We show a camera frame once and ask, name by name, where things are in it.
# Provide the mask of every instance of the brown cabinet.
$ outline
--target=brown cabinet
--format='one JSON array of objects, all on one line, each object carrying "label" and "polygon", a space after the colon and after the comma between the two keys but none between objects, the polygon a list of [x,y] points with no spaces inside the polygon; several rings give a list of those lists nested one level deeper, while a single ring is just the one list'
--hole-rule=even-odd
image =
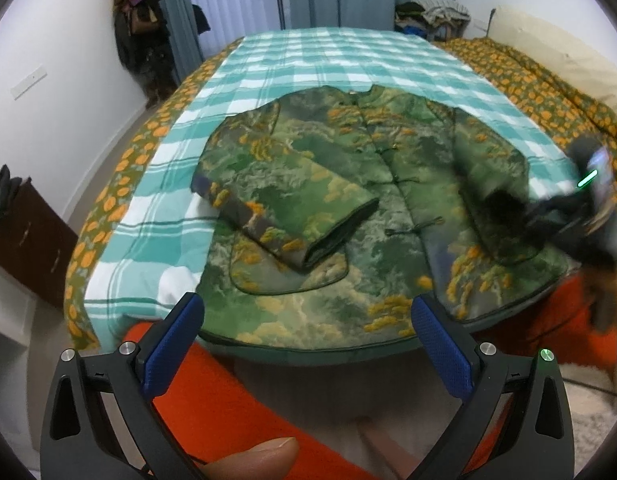
[{"label": "brown cabinet", "polygon": [[77,235],[26,180],[0,220],[0,266],[42,300],[62,308]]}]

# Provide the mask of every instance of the green light strip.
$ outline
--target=green light strip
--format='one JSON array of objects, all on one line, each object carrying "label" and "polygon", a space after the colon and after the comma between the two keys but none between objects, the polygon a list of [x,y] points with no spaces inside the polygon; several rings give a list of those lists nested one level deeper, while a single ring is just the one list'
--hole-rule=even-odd
[{"label": "green light strip", "polygon": [[597,173],[597,170],[592,170],[591,173],[577,185],[577,187],[584,187],[597,176]]}]

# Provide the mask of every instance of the green patterned jacket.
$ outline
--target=green patterned jacket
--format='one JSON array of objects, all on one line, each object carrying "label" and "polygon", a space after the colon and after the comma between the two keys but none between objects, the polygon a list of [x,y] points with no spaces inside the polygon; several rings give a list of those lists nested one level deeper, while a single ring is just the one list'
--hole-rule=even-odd
[{"label": "green patterned jacket", "polygon": [[569,268],[512,235],[528,200],[521,153],[466,112],[397,89],[309,89],[227,118],[192,190],[221,218],[198,287],[213,313],[202,335],[266,360],[414,348],[411,301],[429,290],[480,330]]}]

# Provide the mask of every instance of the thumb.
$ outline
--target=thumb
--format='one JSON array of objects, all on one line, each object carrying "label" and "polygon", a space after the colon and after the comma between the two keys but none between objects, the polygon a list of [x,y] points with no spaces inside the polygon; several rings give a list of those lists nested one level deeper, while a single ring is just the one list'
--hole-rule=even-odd
[{"label": "thumb", "polygon": [[283,480],[298,457],[293,438],[276,438],[202,467],[210,480]]}]

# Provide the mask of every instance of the blue gripper pad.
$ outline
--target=blue gripper pad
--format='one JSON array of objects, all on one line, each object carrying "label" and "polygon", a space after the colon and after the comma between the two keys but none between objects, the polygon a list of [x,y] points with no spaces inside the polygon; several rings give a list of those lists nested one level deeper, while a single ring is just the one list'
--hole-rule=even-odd
[{"label": "blue gripper pad", "polygon": [[413,328],[450,395],[466,402],[473,393],[470,363],[422,298],[411,306]]},{"label": "blue gripper pad", "polygon": [[191,294],[186,306],[146,360],[142,384],[142,394],[146,399],[166,393],[203,323],[204,302],[197,294]]}]

